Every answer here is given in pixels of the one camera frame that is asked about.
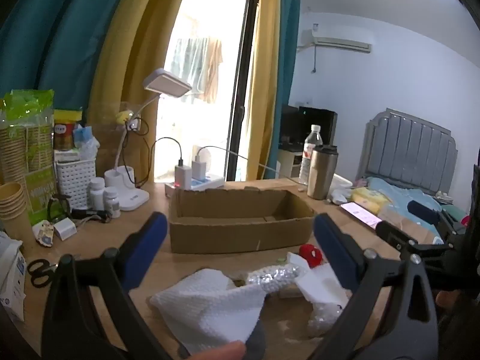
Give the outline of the person's hand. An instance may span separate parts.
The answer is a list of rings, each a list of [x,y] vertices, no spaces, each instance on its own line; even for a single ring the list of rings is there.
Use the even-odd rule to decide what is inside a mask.
[[[222,347],[205,350],[189,357],[190,360],[242,360],[247,352],[245,344],[239,340]]]

